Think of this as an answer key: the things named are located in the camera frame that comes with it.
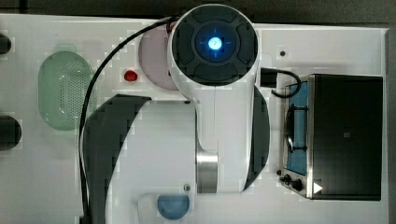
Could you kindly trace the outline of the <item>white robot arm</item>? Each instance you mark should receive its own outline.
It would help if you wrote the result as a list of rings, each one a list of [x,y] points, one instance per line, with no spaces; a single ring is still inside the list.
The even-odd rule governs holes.
[[[233,7],[195,7],[171,31],[170,76],[195,108],[199,193],[239,193],[245,188],[260,57],[252,22]]]

